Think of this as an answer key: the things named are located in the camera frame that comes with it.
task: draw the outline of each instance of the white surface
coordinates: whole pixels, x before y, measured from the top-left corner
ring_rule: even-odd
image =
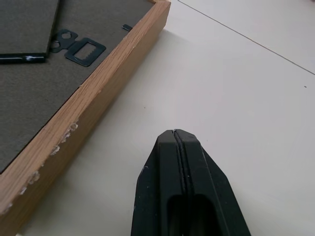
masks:
[[[180,1],[315,73],[315,2]]]
[[[313,236],[314,101],[314,75],[175,1],[156,46],[21,234],[130,235],[137,177],[157,136],[180,128],[225,172],[253,236]]]

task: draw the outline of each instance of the white table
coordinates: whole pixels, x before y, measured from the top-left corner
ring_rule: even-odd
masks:
[[[314,235],[315,76],[177,1],[21,235],[130,235],[138,175],[174,128],[227,175],[253,236]]]

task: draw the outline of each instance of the black metal clip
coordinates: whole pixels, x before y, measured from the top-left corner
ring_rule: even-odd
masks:
[[[138,178],[131,236],[250,236],[231,186],[197,138],[168,130]]]
[[[80,41],[75,41],[77,37],[78,34],[67,29],[62,29],[58,31],[58,33],[53,37],[53,42],[57,44],[57,47],[52,47],[50,51],[52,53],[58,53],[62,49],[68,49],[68,51],[64,55],[67,59],[74,61],[82,66],[89,66],[106,50],[106,47],[104,45],[97,43],[89,38],[83,38]],[[94,51],[92,51],[85,59],[77,58],[75,54],[88,43],[95,46]]]

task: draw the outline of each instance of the wooden frame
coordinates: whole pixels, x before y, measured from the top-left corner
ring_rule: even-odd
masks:
[[[156,4],[0,175],[0,236],[14,236],[75,156],[164,28],[170,2]]]

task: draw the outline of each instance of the gray backing board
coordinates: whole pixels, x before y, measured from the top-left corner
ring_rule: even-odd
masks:
[[[0,64],[0,173],[151,9],[147,0],[61,0],[57,32],[68,29],[107,47],[89,67],[49,54],[46,63]]]
[[[0,54],[46,55],[59,0],[0,0]]]

